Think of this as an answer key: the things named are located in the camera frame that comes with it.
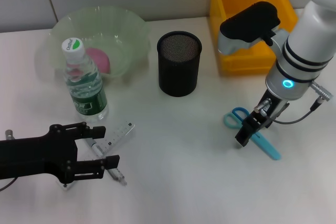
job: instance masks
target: water bottle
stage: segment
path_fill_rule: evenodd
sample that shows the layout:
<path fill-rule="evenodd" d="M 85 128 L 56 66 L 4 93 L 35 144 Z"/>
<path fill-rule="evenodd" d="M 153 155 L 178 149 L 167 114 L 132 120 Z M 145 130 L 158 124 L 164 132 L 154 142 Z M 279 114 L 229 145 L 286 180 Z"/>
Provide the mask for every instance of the water bottle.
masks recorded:
<path fill-rule="evenodd" d="M 64 80 L 79 116 L 85 122 L 96 122 L 109 111 L 101 74 L 85 53 L 83 42 L 69 38 L 62 43 L 67 61 Z"/>

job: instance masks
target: black mesh pencil holder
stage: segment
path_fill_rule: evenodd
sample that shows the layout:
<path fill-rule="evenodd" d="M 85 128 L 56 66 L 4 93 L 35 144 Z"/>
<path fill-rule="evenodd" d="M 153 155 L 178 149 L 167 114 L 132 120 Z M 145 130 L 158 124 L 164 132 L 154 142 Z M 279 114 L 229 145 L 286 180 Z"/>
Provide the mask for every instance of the black mesh pencil holder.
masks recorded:
<path fill-rule="evenodd" d="M 158 42 L 159 86 L 173 97 L 183 97 L 197 84 L 202 44 L 193 34 L 173 31 Z"/>

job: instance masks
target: white bottle cap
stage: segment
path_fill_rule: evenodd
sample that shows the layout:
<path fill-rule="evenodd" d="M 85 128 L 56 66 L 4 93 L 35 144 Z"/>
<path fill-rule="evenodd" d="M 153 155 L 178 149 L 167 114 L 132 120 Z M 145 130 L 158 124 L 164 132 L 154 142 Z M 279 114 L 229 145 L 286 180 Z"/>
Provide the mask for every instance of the white bottle cap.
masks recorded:
<path fill-rule="evenodd" d="M 82 61 L 85 48 L 83 42 L 78 38 L 69 38 L 62 43 L 62 51 L 68 63 L 79 63 Z"/>

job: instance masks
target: blue scissors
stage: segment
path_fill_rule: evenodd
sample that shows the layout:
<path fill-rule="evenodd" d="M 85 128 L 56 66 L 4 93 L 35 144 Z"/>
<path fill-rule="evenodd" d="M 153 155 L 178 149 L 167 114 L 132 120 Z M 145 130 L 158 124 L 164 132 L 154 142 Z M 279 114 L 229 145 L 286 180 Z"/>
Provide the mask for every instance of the blue scissors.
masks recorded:
<path fill-rule="evenodd" d="M 241 107 L 234 108 L 232 112 L 227 113 L 224 116 L 224 124 L 230 129 L 240 129 L 242 127 L 242 121 L 244 120 L 241 118 L 237 111 L 242 112 L 245 117 L 250 115 L 250 113 Z M 236 124 L 231 124 L 228 118 L 232 118 Z M 274 160 L 280 160 L 281 154 L 274 148 L 273 145 L 259 132 L 252 135 L 251 140 L 263 151 L 265 152 L 270 158 Z"/>

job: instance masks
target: bottle label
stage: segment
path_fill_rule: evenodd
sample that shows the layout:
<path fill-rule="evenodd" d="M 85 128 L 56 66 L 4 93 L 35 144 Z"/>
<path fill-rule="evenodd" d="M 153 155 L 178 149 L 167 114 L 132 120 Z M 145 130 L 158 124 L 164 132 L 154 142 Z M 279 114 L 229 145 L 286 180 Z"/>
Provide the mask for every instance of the bottle label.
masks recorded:
<path fill-rule="evenodd" d="M 87 98 L 78 98 L 71 96 L 73 103 L 75 104 L 76 110 L 82 115 L 95 115 L 101 112 L 107 104 L 106 95 L 104 88 Z"/>

